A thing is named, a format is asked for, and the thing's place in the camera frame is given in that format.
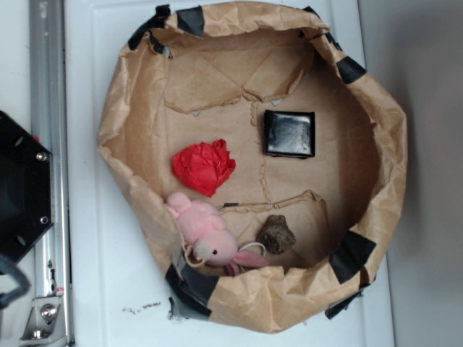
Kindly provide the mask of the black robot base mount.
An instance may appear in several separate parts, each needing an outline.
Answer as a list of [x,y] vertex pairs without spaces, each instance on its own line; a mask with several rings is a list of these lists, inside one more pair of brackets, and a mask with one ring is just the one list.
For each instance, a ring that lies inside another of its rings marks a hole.
[[52,154],[1,112],[1,253],[17,264],[54,223]]

